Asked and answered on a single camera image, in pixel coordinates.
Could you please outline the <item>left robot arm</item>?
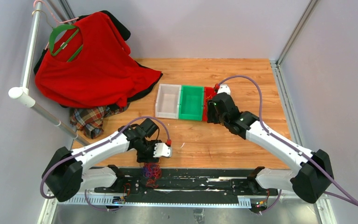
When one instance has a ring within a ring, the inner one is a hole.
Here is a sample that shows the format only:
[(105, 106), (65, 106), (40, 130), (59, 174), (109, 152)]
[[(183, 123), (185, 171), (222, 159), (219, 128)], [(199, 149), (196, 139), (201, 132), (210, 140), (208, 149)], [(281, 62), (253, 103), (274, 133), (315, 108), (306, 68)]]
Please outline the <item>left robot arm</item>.
[(158, 162), (161, 157), (171, 157), (171, 138), (166, 142), (150, 137), (159, 130), (159, 125), (167, 127), (155, 117), (142, 116), (120, 127), (112, 135), (90, 145), (68, 150), (56, 150), (41, 177), (40, 194), (46, 198), (56, 198), (65, 202), (79, 192), (104, 187), (113, 193), (124, 188), (124, 180), (119, 177), (119, 169), (113, 165), (102, 168), (94, 166), (117, 154), (136, 151), (138, 162)]

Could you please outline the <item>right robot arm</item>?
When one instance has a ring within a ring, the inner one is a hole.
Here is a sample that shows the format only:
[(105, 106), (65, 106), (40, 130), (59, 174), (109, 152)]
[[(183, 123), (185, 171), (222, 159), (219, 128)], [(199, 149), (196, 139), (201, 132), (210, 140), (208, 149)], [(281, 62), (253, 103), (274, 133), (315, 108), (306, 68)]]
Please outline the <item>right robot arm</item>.
[(208, 123), (221, 124), (230, 133), (253, 142), (283, 161), (288, 170), (257, 167), (248, 177), (248, 189), (258, 195), (266, 189), (294, 192), (315, 203), (330, 186), (333, 176), (329, 155), (304, 148), (268, 127), (249, 111), (240, 112), (232, 97), (219, 93), (207, 103)]

